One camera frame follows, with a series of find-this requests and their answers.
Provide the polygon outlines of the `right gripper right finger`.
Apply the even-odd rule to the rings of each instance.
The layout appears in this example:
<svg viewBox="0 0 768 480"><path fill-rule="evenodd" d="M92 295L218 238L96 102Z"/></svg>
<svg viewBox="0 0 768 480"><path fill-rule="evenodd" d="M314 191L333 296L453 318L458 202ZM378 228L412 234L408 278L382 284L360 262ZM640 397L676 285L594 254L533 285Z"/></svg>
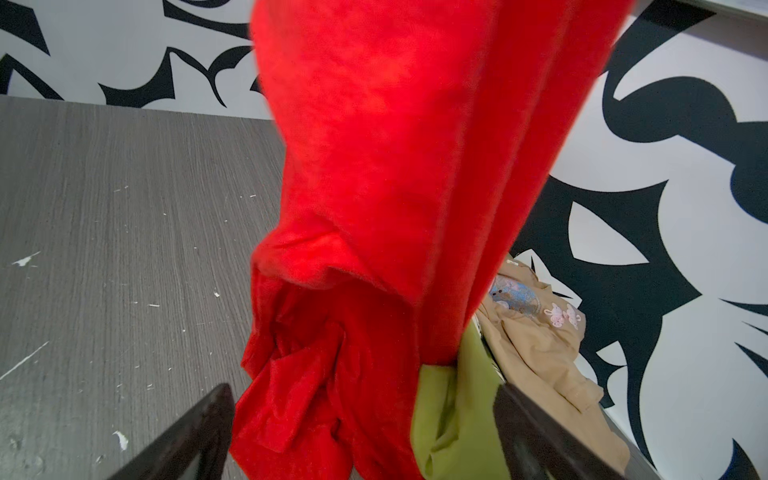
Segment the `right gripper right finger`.
<svg viewBox="0 0 768 480"><path fill-rule="evenodd" d="M624 479L520 389L504 384L494 421L514 479Z"/></svg>

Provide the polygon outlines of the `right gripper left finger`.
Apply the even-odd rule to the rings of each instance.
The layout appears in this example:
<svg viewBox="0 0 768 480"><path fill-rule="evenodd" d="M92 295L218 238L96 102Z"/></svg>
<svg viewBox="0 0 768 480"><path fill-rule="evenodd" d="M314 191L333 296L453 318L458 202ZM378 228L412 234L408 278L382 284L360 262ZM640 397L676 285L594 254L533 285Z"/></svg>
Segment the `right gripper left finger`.
<svg viewBox="0 0 768 480"><path fill-rule="evenodd" d="M232 441L235 401L221 383L110 480L219 480Z"/></svg>

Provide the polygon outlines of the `red cloth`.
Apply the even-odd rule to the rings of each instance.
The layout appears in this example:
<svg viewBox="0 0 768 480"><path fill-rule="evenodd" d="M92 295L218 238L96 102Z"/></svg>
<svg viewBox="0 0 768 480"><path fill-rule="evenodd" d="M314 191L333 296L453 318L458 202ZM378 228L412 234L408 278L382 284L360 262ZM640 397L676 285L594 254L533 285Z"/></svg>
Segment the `red cloth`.
<svg viewBox="0 0 768 480"><path fill-rule="evenodd" d="M418 376L450 365L627 1L259 1L286 145L252 256L230 452L251 479L417 479Z"/></svg>

